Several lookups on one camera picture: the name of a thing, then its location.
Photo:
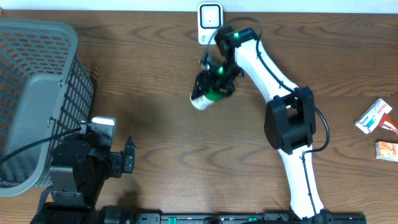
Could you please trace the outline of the green lid jar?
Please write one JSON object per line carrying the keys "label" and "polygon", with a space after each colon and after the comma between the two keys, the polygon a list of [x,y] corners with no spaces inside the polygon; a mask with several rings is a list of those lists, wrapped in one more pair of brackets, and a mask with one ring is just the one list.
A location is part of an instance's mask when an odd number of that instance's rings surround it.
{"label": "green lid jar", "polygon": [[193,93],[190,94],[191,104],[197,110],[205,110],[209,106],[216,103],[217,101],[222,100],[223,98],[226,98],[226,96],[213,90],[210,90],[208,93],[198,96],[196,98],[193,98]]}

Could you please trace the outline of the white Panadol box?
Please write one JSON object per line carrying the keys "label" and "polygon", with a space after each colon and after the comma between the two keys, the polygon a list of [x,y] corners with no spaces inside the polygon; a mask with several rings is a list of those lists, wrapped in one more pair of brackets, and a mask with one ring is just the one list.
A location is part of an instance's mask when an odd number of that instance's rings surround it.
{"label": "white Panadol box", "polygon": [[392,107],[383,99],[377,99],[370,108],[354,123],[362,132],[369,134],[373,132],[384,114],[389,114]]}

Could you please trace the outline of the red snack wrapper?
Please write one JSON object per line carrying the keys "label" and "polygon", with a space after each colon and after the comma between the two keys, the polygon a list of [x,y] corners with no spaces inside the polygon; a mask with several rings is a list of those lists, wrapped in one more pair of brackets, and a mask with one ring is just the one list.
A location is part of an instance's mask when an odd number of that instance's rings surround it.
{"label": "red snack wrapper", "polygon": [[386,129],[394,134],[398,134],[397,122],[392,118],[392,116],[388,115],[387,113],[384,113],[382,115],[378,126],[380,128]]}

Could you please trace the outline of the orange tissue pack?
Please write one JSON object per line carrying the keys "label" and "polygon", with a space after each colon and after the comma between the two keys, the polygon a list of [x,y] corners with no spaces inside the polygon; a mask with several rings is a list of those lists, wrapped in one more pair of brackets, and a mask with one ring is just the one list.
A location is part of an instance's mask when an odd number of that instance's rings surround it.
{"label": "orange tissue pack", "polygon": [[375,143],[376,159],[397,162],[397,143],[379,141]]}

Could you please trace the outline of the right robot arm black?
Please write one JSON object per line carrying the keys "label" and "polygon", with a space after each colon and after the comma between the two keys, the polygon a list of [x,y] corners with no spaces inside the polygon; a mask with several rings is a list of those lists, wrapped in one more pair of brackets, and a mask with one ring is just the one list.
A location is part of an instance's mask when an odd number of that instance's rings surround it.
{"label": "right robot arm black", "polygon": [[224,57],[217,63],[204,54],[203,71],[190,94],[192,105],[205,110],[235,91],[234,80],[247,74],[266,102],[264,132],[269,144],[284,163],[291,194],[290,207],[301,220],[314,219],[324,206],[318,195],[312,166],[313,135],[316,132],[314,95],[299,88],[271,60],[252,28],[233,30],[222,27],[211,35]]}

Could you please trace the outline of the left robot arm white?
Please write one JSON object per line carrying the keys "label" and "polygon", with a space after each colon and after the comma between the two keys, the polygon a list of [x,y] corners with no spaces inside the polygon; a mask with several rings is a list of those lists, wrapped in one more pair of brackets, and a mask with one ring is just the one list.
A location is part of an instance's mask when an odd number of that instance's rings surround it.
{"label": "left robot arm white", "polygon": [[124,150],[113,152],[113,134],[112,125],[85,122],[53,150],[52,185],[42,192],[32,223],[135,223],[127,208],[110,205],[96,211],[104,182],[134,170],[132,138]]}

